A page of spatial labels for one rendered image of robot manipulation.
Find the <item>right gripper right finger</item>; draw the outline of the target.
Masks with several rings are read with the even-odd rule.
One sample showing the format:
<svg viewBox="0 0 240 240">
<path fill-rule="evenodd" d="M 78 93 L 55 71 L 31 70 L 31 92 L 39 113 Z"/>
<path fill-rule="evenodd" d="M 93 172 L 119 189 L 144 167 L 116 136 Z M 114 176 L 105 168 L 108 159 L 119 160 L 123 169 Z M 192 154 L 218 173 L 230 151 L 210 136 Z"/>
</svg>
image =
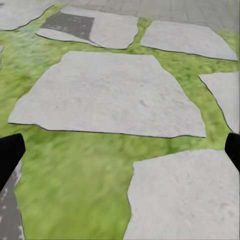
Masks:
<svg viewBox="0 0 240 240">
<path fill-rule="evenodd" d="M 224 150 L 240 172 L 240 134 L 230 133 Z"/>
</svg>

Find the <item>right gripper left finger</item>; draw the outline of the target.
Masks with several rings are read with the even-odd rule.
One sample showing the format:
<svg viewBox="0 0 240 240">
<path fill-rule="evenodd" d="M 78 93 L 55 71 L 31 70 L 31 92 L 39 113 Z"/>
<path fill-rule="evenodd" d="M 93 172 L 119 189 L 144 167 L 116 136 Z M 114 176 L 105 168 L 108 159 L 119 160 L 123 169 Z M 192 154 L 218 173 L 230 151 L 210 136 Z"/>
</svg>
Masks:
<svg viewBox="0 0 240 240">
<path fill-rule="evenodd" d="M 0 192 L 26 151 L 21 133 L 0 138 Z"/>
</svg>

